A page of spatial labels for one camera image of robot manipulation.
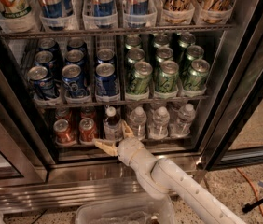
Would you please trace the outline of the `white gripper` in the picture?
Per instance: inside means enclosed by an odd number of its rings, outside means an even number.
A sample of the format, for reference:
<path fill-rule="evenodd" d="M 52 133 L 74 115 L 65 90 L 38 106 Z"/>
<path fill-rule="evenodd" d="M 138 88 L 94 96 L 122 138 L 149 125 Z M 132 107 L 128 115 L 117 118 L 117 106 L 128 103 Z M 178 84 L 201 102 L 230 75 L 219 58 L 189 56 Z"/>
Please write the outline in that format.
<path fill-rule="evenodd" d="M 123 137 L 126 139 L 119 143 L 118 148 L 116 147 L 116 142 L 112 140 L 94 139 L 93 143 L 109 156 L 116 157 L 118 155 L 118 159 L 129 166 L 132 157 L 138 150 L 144 147 L 144 144 L 134 137 L 132 128 L 125 120 L 121 121 L 121 124 Z"/>

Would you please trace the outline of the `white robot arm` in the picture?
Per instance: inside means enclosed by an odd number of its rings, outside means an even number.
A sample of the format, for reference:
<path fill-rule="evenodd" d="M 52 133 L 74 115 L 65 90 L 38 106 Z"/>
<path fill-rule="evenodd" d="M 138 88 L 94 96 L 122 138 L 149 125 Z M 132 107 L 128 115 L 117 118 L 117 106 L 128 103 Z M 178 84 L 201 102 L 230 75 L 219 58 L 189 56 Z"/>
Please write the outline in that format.
<path fill-rule="evenodd" d="M 205 224 L 246 224 L 190 175 L 168 158 L 157 158 L 133 135 L 122 121 L 124 139 L 115 141 L 94 139 L 94 145 L 109 156 L 133 169 L 141 187 L 154 199 L 163 199 L 174 191 Z"/>

